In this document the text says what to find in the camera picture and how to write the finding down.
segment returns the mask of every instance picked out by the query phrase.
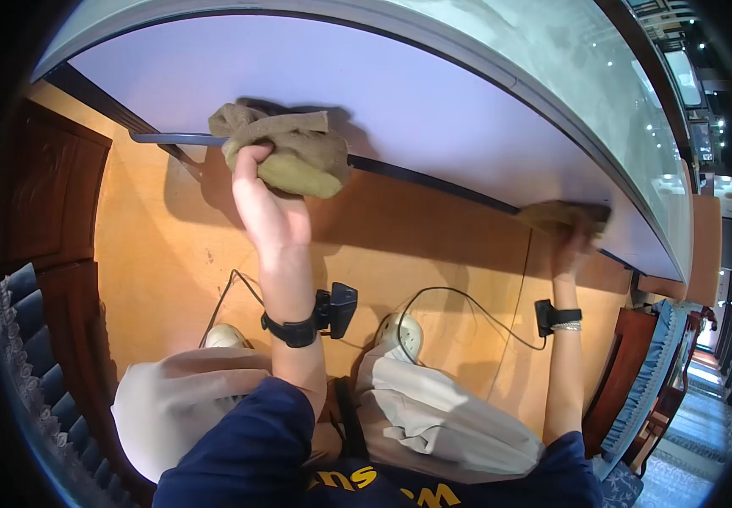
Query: beige pants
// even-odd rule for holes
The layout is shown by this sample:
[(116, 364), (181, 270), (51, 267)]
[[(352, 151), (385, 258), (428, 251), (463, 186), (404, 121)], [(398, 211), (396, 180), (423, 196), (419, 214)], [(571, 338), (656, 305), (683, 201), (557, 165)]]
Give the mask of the beige pants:
[[(526, 475), (543, 453), (522, 422), (474, 397), (450, 378), (378, 346), (366, 353), (355, 398), (371, 460), (461, 483)], [(132, 365), (112, 414), (124, 452), (153, 482), (270, 375), (268, 356), (213, 347)], [(312, 438), (313, 458), (337, 457), (328, 423)]]

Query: wrist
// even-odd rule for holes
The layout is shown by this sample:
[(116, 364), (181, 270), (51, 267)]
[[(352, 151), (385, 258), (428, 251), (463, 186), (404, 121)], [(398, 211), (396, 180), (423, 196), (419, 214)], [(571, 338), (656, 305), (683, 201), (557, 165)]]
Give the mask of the wrist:
[(554, 307), (558, 310), (576, 309), (577, 287), (575, 277), (570, 274), (561, 274), (552, 279), (552, 293), (554, 295)]
[(575, 274), (573, 273), (561, 273), (552, 277), (552, 284), (558, 285), (575, 285)]
[(315, 309), (309, 246), (259, 253), (259, 284), (264, 310), (279, 324), (307, 320)]

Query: white shoe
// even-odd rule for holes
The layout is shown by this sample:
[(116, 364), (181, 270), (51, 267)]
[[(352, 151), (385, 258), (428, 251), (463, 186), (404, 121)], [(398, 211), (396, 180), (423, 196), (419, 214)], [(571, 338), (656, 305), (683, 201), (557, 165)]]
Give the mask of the white shoe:
[[(385, 318), (380, 330), (377, 331), (374, 349), (369, 353), (416, 363), (422, 349), (422, 327), (414, 318), (406, 314), (402, 318), (400, 342), (398, 342), (397, 329), (399, 322), (400, 314), (391, 314)], [(404, 346), (405, 351), (403, 351), (400, 343)]]
[(246, 346), (245, 336), (235, 326), (219, 323), (210, 329), (205, 337), (207, 348), (243, 348)]

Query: ruffled fabric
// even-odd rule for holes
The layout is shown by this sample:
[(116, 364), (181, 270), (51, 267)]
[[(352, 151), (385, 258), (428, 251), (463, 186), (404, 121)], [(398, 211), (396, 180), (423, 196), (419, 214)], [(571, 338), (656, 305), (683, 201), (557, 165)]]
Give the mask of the ruffled fabric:
[(676, 345), (685, 330), (684, 326), (679, 326), (679, 323), (684, 324), (684, 318), (689, 311), (685, 303), (672, 305), (668, 300), (662, 300), (654, 305), (654, 311), (658, 312), (657, 327), (651, 337), (645, 361), (626, 396), (623, 408), (601, 444), (605, 450), (604, 455), (597, 455), (592, 461), (595, 475), (600, 480), (611, 473), (634, 441), (642, 423), (648, 418), (651, 405), (671, 367)]
[[(25, 269), (30, 272), (28, 276), (33, 278), (34, 291), (39, 291), (35, 289), (32, 265), (27, 265), (22, 271)], [(117, 503), (107, 491), (101, 489), (95, 478), (87, 471), (68, 439), (67, 432), (61, 431), (58, 418), (53, 415), (52, 408), (45, 403), (40, 381), (33, 375), (33, 365), (28, 362), (27, 352), (24, 350), (25, 342), (16, 322), (16, 310), (11, 305), (13, 293), (8, 290), (10, 281), (11, 277), (6, 276), (0, 282), (0, 351), (15, 390), (34, 425), (34, 431), (79, 489), (76, 494), (89, 500), (93, 505), (114, 508)]]

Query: navy blue shirt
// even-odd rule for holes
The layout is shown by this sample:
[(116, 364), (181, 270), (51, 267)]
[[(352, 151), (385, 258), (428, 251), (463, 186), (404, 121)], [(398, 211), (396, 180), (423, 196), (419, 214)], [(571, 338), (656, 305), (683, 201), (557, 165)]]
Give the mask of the navy blue shirt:
[(266, 378), (163, 473), (154, 507), (602, 504), (580, 432), (548, 446), (525, 478), (465, 485), (359, 459), (302, 467), (314, 426), (307, 397), (285, 381)]

